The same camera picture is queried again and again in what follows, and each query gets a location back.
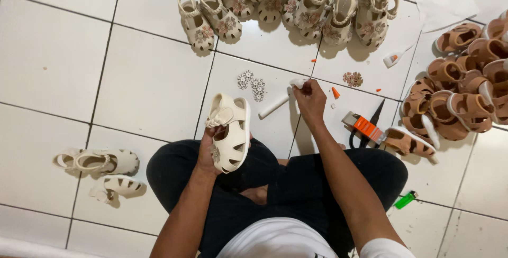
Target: pile of sandals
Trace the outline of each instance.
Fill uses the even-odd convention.
[[[213,48],[214,34],[238,40],[242,34],[239,19],[255,14],[266,23],[282,17],[283,23],[298,27],[309,40],[323,35],[329,45],[347,44],[356,30],[363,45],[378,47],[388,32],[388,20],[397,16],[399,0],[394,0],[392,9],[388,9],[389,1],[178,0],[178,9],[190,44],[201,51]]]
[[[439,135],[458,141],[492,124],[508,125],[508,11],[486,25],[464,23],[440,36],[448,53],[432,61],[401,105],[403,127],[388,129],[385,144],[401,155],[431,158]]]
[[[129,150],[68,148],[54,156],[52,163],[55,167],[78,176],[80,172],[101,175],[88,194],[105,204],[113,201],[115,192],[128,197],[143,194],[144,183],[125,175],[139,169],[138,156]]]

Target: hand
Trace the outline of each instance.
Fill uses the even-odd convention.
[[[318,125],[324,125],[323,113],[325,112],[326,95],[316,80],[308,80],[303,84],[302,89],[293,87],[298,108],[303,119],[314,129]]]

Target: glue bottle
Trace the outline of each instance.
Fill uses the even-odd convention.
[[[395,64],[397,64],[399,62],[399,60],[402,58],[402,56],[409,50],[411,49],[415,44],[412,44],[411,46],[407,47],[405,50],[403,51],[397,51],[395,53],[392,53],[390,55],[388,55],[386,58],[383,59],[384,61],[384,64],[386,65],[386,67],[391,67]]]

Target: brown sandal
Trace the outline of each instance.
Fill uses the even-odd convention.
[[[441,53],[462,51],[481,34],[482,29],[478,25],[464,23],[437,38],[435,46]]]
[[[415,154],[430,158],[436,153],[436,149],[432,145],[411,134],[403,127],[390,127],[386,132],[388,135],[384,143],[402,156]]]
[[[436,131],[446,140],[459,141],[467,137],[469,131],[459,118],[450,113],[447,107],[448,98],[453,93],[448,90],[438,91],[432,95],[429,113],[434,118]]]
[[[445,59],[435,59],[427,67],[428,77],[440,90],[455,91],[458,82],[464,79],[465,74],[466,70],[461,66]]]
[[[454,93],[448,98],[447,107],[468,131],[484,133],[492,128],[495,108],[481,94]]]

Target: tile grout line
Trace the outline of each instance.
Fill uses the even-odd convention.
[[[196,130],[194,131],[194,140],[196,139],[196,133],[198,133],[198,126],[199,126],[199,121],[201,119],[201,112],[203,111],[203,105],[205,104],[206,90],[208,89],[208,84],[210,83],[210,77],[212,75],[212,70],[213,70],[213,62],[215,61],[216,54],[217,54],[217,51],[213,52],[212,65],[210,66],[210,72],[208,73],[208,79],[206,81],[206,86],[205,86],[205,92],[203,93],[203,100],[201,101],[201,108],[199,109],[198,122],[196,123]]]
[[[106,50],[104,52],[104,60],[103,60],[103,63],[102,63],[101,76],[98,79],[96,99],[95,99],[95,103],[93,104],[92,118],[90,119],[90,128],[88,129],[88,135],[86,137],[85,149],[88,148],[88,143],[90,142],[90,134],[92,133],[92,127],[93,127],[93,118],[95,116],[95,111],[96,111],[96,107],[97,107],[98,94],[99,94],[99,91],[101,89],[101,82],[102,82],[102,77],[104,75],[104,67],[106,65],[106,58],[108,56],[109,42],[111,40],[111,32],[113,31],[113,23],[115,21],[115,14],[116,14],[116,8],[117,7],[118,7],[118,0],[116,0],[115,9],[113,10],[113,18],[110,21],[111,25],[110,25],[110,28],[109,28],[108,41],[106,42]],[[67,233],[67,241],[65,243],[65,249],[67,249],[67,247],[69,245],[69,238],[71,236],[72,220],[73,220],[73,216],[74,216],[74,209],[76,208],[76,201],[78,199],[78,191],[79,191],[79,184],[81,182],[81,175],[82,175],[82,172],[79,173],[78,185],[77,185],[77,188],[76,188],[76,195],[74,196],[74,203],[72,205],[71,223],[69,224],[69,232]]]

